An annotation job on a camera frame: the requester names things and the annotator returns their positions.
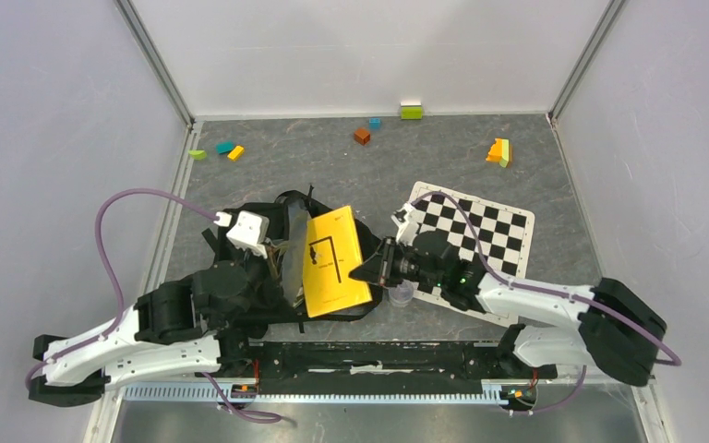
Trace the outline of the black white chessboard mat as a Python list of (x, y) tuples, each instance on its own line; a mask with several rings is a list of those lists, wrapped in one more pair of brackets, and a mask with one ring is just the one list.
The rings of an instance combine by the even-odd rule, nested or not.
[(464, 260), (477, 262), (481, 248), (491, 268), (513, 277), (525, 276), (535, 227), (530, 210), (415, 182), (410, 199), (423, 195), (427, 197), (412, 213), (421, 233), (444, 233)]

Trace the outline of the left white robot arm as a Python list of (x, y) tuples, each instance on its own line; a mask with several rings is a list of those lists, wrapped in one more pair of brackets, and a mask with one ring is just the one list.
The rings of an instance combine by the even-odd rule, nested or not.
[(223, 260), (166, 281), (119, 319), (76, 337), (34, 341), (38, 370), (27, 383), (32, 401), (76, 407), (107, 391), (163, 377), (254, 377), (246, 313), (282, 301), (276, 266), (260, 258)]

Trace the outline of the black student backpack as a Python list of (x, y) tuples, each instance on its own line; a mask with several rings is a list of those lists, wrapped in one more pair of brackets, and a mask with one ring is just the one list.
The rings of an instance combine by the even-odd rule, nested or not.
[(302, 287), (299, 265), (303, 252), (299, 241), (306, 234), (306, 227), (302, 223), (332, 211), (330, 207), (314, 199), (312, 193), (312, 190), (306, 193), (288, 190), (271, 203), (246, 203), (227, 211), (233, 216), (245, 210), (266, 217), (269, 221), (266, 238), (280, 244), (286, 241), (290, 243), (287, 251), (275, 257), (265, 259), (236, 248), (225, 238), (229, 233), (225, 227), (202, 232), (203, 238), (214, 252), (215, 263), (228, 261), (245, 270), (249, 278), (249, 289), (240, 297), (248, 301), (248, 310), (234, 323), (240, 328), (253, 329), (257, 338), (263, 337), (272, 324), (357, 321), (374, 310), (383, 300), (384, 291), (369, 285), (367, 289), (370, 299), (365, 303), (318, 317), (310, 317), (304, 304), (295, 303), (295, 297)]

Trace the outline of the yellow booklet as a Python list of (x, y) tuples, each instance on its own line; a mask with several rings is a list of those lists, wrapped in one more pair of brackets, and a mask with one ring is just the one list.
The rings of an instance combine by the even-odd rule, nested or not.
[(307, 314), (321, 317), (371, 302), (368, 285), (349, 277), (362, 264), (351, 207), (312, 218), (307, 224), (302, 272)]

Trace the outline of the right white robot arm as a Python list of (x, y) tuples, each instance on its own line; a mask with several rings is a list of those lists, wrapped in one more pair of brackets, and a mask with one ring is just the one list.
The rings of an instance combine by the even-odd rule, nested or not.
[(461, 258), (440, 233), (421, 233), (411, 245), (388, 237), (349, 275), (382, 287), (404, 281), (436, 287), (455, 308), (533, 320), (510, 329), (496, 352), (499, 370), (509, 377), (543, 365), (594, 365), (644, 387), (658, 355), (668, 351), (665, 320), (623, 282), (560, 285), (513, 277), (480, 258)]

